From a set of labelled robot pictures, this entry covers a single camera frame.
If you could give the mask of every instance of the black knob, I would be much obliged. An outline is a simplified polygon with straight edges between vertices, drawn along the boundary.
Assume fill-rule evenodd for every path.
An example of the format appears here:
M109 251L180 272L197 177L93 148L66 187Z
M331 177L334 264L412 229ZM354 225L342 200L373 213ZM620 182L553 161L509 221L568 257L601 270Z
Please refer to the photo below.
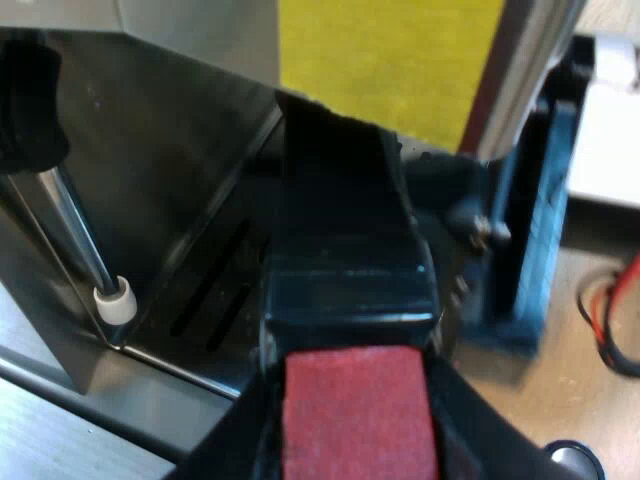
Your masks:
M60 55L11 40L0 53L0 173L43 172L69 154L58 122Z

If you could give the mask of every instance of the yellow pad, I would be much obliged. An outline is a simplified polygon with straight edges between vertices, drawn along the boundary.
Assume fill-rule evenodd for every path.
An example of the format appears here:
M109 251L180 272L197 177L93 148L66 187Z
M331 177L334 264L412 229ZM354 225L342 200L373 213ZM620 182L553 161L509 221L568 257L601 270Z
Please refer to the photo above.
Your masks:
M502 0L279 0L280 83L456 151Z

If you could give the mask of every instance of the red felt pad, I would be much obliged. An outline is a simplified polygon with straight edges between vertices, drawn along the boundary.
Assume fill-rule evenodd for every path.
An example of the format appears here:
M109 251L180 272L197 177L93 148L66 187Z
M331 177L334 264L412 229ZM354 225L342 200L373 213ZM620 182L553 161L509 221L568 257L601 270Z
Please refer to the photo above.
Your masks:
M437 480L419 350L293 353L282 417L285 480Z

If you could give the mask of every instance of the black wire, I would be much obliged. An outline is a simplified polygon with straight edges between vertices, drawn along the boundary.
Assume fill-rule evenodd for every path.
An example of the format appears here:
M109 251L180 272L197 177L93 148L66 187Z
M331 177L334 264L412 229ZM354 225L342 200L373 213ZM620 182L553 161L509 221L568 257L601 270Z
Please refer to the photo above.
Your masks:
M578 306L578 311L580 312L583 320L587 322L587 324L592 329L594 328L594 321L597 321L597 319L592 319L589 315L589 312L585 308L583 301L584 294L596 280L599 280L600 278L611 278L612 280L615 280L619 273L620 272L618 270L614 270L611 268L594 270L593 272L585 275L576 288L576 305ZM600 355L600 359L602 360L602 362L614 372L624 375L623 372L619 371L618 366L614 362L614 357L611 355L609 351L609 345L606 342L606 336L604 345L600 344L597 339L596 345L598 347L598 355Z
M630 360L618 348L611 334L611 306L612 295L607 296L607 303L604 310L604 339L607 348L607 354L611 358L614 370L620 375L632 378L640 378L640 362Z
M578 311L580 312L580 315L582 316L584 321L587 322L592 328L593 319L589 315L589 312L587 312L587 309L584 307L582 298L584 297L585 292L593 284L593 282L604 277L615 279L618 273L618 270L614 270L612 268L601 268L599 270L589 272L582 278L582 280L580 280L580 283L578 283L578 287L576 288L576 305L578 306Z

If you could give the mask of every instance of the metal surface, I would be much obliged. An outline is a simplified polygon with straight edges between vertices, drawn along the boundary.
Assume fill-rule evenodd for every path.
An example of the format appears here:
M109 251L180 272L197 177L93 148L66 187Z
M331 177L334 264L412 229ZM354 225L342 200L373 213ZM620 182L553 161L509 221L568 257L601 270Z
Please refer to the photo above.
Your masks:
M503 415L539 446L558 438L584 443L600 459L607 478L637 479L640 475L640 419L637 382L613 374L597 354L593 333L575 306L575 288L582 276L595 268L619 265L638 244L620 243L598 224L581 231L567 218L567 230L591 235L591 241L608 247L608 256L562 249L553 283L547 329L537 357L507 355L463 344L456 347L454 365L472 386ZM593 210L587 222L594 216ZM620 219L609 215L604 223ZM640 288L629 292L619 317L614 319L614 335L625 353L638 352L640 327L637 298Z
M58 110L71 143L65 165L102 241L104 261L136 291L139 319L170 328L175 318L162 307L158 315L145 314L184 294L200 281L198 269L213 262L210 245L202 243L194 270L180 277L187 281L173 288L177 269L278 122L273 91L121 36L59 33L47 41L63 59ZM174 456L193 448L228 400L105 351L106 343L124 344L137 325L112 328L98 318L90 276L36 177L20 174L0 186L1 198L9 199L0 208L0 279L63 367L41 369L28 352L12 350L20 340L11 337L4 374L153 448ZM255 197L244 201L256 203ZM201 315L203 325L211 325ZM246 324L235 325L229 339L236 328L249 335ZM210 334L201 331L198 341L206 343ZM217 350L214 340L210 350ZM189 358L183 347L180 355ZM220 348L243 379L251 371L248 348L233 342ZM206 345L203 352L199 361L224 368ZM98 388L93 396L101 382L106 395ZM184 424L176 414L182 405ZM188 432L176 434L182 428Z
M83 394L77 393L31 325L37 311L32 307L30 312L27 320L0 284L0 377L41 397L44 404L51 402L173 462L190 452L231 406L229 400L91 339L83 343L81 334L64 344L68 364L91 367L89 384ZM51 310L45 309L40 315L51 315ZM61 342L65 324L64 319L60 320L62 332L57 338ZM62 444L63 440L60 437L56 442L49 441ZM0 457L4 453L0 448Z
M600 480L593 462L581 450L562 447L551 454L551 459L577 474L581 480Z
M64 165L38 173L38 180L62 220L77 253L84 261L84 266L95 287L104 296L117 294L119 292L118 280L109 271L102 258L96 245L93 229L82 211L80 200Z
M173 465L0 379L0 476L161 478Z
M278 86L276 0L120 0L124 31L176 53Z
M0 0L0 25L7 27L118 31L117 0Z
M585 0L508 0L471 109L461 152L507 155L549 68L560 59Z
M279 191L283 127L247 166L125 347L230 398L256 368L260 276Z
M129 280L142 318L277 122L273 91L120 36L47 41L62 55L65 165L104 263ZM86 310L68 316L122 346L136 322L99 319L91 275L41 185L30 174L12 181Z

